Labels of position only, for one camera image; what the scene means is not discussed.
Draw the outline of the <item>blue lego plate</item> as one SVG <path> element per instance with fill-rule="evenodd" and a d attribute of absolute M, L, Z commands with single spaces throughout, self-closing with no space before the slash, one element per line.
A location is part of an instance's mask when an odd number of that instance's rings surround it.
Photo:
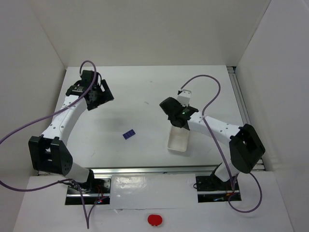
<path fill-rule="evenodd" d="M 125 140 L 129 139 L 130 137 L 134 136 L 136 133 L 133 129 L 127 131 L 126 133 L 123 134 L 123 137 Z"/>

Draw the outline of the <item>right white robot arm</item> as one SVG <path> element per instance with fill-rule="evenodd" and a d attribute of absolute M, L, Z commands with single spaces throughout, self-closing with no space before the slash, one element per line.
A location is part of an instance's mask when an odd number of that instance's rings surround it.
<path fill-rule="evenodd" d="M 213 176 L 227 182 L 239 173 L 249 174 L 266 149 L 252 125 L 236 126 L 205 115 L 205 110 L 183 106 L 168 97 L 160 103 L 171 124 L 178 128 L 199 132 L 211 137 L 222 156 Z"/>

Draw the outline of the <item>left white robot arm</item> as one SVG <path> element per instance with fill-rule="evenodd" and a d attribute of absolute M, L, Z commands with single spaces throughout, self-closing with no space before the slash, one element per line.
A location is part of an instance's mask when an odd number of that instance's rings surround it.
<path fill-rule="evenodd" d="M 82 71 L 81 79 L 67 90 L 61 113 L 40 136 L 32 136 L 28 142 L 34 170 L 73 179 L 86 192 L 104 187 L 105 181 L 96 179 L 91 169 L 74 163 L 67 142 L 85 110 L 91 111 L 112 100 L 114 97 L 100 73 Z"/>

